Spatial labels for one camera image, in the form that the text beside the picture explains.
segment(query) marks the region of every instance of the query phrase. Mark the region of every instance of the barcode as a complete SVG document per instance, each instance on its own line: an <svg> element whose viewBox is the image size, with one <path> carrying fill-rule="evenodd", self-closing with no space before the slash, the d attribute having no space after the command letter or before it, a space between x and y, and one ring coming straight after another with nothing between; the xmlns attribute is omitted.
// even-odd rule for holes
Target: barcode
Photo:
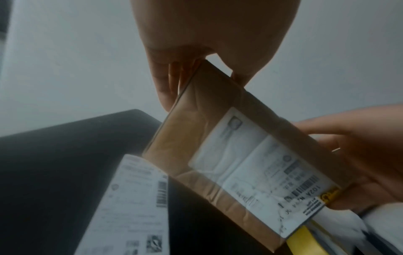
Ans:
<svg viewBox="0 0 403 255"><path fill-rule="evenodd" d="M167 207L167 204L167 182L159 181L157 191L157 207Z"/></svg>
<svg viewBox="0 0 403 255"><path fill-rule="evenodd" d="M304 181L298 188L291 192L290 196L286 196L284 199L287 202L290 202L293 198L299 196L305 190L309 189L313 184L315 184L319 180L318 177L312 175L308 180Z"/></svg>
<svg viewBox="0 0 403 255"><path fill-rule="evenodd" d="M287 167L284 170L285 174L289 174L291 173L295 168L297 168L299 166L299 160L296 160L294 163L292 163L289 167Z"/></svg>

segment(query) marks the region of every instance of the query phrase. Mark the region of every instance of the black surface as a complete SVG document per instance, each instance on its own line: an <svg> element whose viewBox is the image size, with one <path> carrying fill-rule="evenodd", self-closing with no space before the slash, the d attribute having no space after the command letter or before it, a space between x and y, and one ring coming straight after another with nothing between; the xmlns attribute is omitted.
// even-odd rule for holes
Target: black surface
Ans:
<svg viewBox="0 0 403 255"><path fill-rule="evenodd" d="M159 126L131 110L0 138L0 254L72 255L124 154ZM171 254L270 254L170 180Z"/></svg>

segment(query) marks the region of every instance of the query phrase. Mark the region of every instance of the white wall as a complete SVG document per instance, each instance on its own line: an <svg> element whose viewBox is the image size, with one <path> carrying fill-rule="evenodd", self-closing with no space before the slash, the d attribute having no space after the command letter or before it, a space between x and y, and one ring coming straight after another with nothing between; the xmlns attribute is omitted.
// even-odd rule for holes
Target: white wall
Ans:
<svg viewBox="0 0 403 255"><path fill-rule="evenodd" d="M247 88L293 121L402 102L402 13L400 0L303 0L280 50ZM16 1L0 135L132 108L166 116L129 0Z"/></svg>

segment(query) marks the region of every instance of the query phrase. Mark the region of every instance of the white paper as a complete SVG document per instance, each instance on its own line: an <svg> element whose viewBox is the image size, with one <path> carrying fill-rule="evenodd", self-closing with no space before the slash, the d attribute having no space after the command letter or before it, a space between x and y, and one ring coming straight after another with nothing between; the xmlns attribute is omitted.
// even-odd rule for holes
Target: white paper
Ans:
<svg viewBox="0 0 403 255"><path fill-rule="evenodd" d="M169 254L165 173L125 155L75 255Z"/></svg>
<svg viewBox="0 0 403 255"><path fill-rule="evenodd" d="M219 184L287 238L320 210L336 185L235 108L205 139L189 166Z"/></svg>

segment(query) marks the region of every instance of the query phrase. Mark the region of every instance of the yellow sticker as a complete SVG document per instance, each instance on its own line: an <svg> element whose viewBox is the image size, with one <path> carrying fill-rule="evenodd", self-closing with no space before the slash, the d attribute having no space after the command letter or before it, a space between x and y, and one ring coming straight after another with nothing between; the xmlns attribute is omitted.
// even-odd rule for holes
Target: yellow sticker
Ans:
<svg viewBox="0 0 403 255"><path fill-rule="evenodd" d="M330 190L328 190L327 192L323 193L322 195L320 195L320 199L325 203L328 204L330 201L332 201L336 195L339 193L339 188L334 187Z"/></svg>

